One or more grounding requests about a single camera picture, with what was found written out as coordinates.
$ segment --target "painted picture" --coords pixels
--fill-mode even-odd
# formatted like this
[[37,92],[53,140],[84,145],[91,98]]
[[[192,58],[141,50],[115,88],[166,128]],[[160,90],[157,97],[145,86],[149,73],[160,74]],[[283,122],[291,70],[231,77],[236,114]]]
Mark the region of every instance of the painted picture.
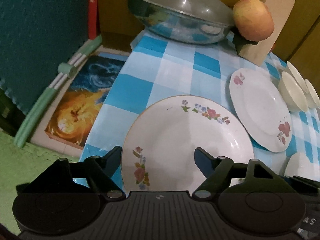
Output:
[[124,65],[126,57],[122,58],[124,60],[89,57],[45,129],[51,139],[83,149],[102,104]]

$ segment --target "circular pad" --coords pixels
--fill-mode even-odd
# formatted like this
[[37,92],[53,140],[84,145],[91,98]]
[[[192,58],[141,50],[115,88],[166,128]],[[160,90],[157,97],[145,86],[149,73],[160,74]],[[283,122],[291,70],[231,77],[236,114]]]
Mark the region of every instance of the circular pad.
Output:
[[69,78],[72,78],[77,73],[77,68],[75,66],[71,66],[67,63],[60,63],[58,66],[58,72],[67,74]]
[[275,235],[294,228],[303,218],[305,204],[297,193],[240,192],[228,188],[219,197],[222,216],[249,233]]
[[20,228],[41,235],[65,235],[84,228],[100,211],[95,193],[21,193],[12,211]]

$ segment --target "pink flower print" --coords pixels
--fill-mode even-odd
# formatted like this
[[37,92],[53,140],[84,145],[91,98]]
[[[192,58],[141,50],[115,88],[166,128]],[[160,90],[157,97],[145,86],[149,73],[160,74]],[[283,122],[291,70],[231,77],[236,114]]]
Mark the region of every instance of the pink flower print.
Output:
[[143,181],[144,174],[145,174],[145,169],[141,167],[137,168],[136,171],[134,172],[134,176],[139,183]]
[[234,82],[236,85],[240,85],[240,86],[243,85],[243,82],[242,82],[242,80],[239,78],[239,76],[236,76],[236,77],[233,79],[233,82]]
[[239,74],[239,76],[236,76],[233,81],[236,85],[240,85],[242,86],[243,85],[243,80],[245,80],[245,77],[242,73]]
[[290,125],[288,122],[284,122],[284,124],[279,124],[279,131],[283,132],[285,136],[289,137]]
[[138,146],[138,147],[135,148],[135,150],[136,150],[136,152],[141,153],[142,148]]
[[279,141],[281,141],[285,145],[285,137],[283,135],[285,135],[286,137],[289,137],[291,130],[290,130],[290,124],[288,122],[285,122],[284,119],[283,119],[284,123],[281,123],[280,121],[280,124],[278,127],[280,133],[277,135],[277,137]]
[[218,118],[221,116],[221,114],[217,114],[215,110],[213,109],[207,109],[208,111],[208,115],[211,117],[211,118]]

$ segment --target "blue and white tablecloth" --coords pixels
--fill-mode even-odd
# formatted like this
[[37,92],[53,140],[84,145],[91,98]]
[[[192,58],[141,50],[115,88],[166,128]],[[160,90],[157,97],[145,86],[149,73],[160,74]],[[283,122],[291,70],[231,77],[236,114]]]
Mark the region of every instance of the blue and white tablecloth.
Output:
[[[115,80],[87,139],[80,161],[92,155],[105,155],[122,146],[138,115],[151,104],[175,95],[209,98],[236,115],[228,91],[231,74],[250,68],[271,78],[277,86],[279,70],[286,63],[270,53],[261,67],[238,57],[233,44],[224,40],[210,46],[169,41],[146,32],[135,46]],[[293,135],[286,151],[272,153],[252,140],[255,157],[276,173],[288,156],[306,153],[319,163],[319,117],[315,109],[291,114]],[[112,178],[122,187],[120,169]]]

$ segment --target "floral plate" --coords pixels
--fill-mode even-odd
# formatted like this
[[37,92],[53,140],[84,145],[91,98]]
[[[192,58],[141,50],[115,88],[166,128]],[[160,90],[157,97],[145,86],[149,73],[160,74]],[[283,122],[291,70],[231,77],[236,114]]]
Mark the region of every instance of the floral plate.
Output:
[[151,105],[135,120],[124,141],[121,172],[126,192],[193,193],[205,180],[194,161],[197,147],[238,163],[254,158],[242,124],[217,103],[184,95]]
[[236,113],[252,138],[271,152],[286,150],[292,137],[292,121],[270,79],[241,68],[231,75],[229,87]]

